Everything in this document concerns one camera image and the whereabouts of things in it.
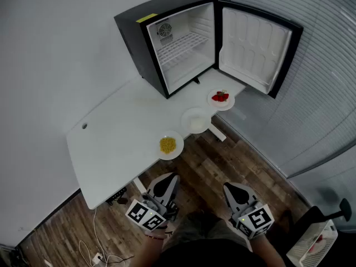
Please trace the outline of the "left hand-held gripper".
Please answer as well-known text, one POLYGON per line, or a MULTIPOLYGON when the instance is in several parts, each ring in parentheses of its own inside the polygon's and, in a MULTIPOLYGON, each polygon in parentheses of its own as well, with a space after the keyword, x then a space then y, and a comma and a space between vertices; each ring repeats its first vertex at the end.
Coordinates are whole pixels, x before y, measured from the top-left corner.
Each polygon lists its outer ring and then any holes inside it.
POLYGON ((145 231, 162 229, 168 221, 174 221, 179 212, 172 201, 179 184, 180 177, 174 172, 157 177, 147 188, 147 193, 141 194, 138 200, 134 199, 125 213, 126 217, 145 231), (161 200, 152 195, 160 195, 161 200))

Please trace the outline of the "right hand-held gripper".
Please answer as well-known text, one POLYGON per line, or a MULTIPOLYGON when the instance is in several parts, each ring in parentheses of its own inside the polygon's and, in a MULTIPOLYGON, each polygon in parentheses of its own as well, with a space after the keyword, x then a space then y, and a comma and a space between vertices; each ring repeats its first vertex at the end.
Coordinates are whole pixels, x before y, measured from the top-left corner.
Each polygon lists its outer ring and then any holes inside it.
POLYGON ((264 235, 271 228, 274 218, 267 204, 256 202, 240 212, 240 205, 256 201, 255 192, 250 187, 237 182, 226 182, 223 184, 223 192, 232 212, 233 227, 249 240, 264 235))

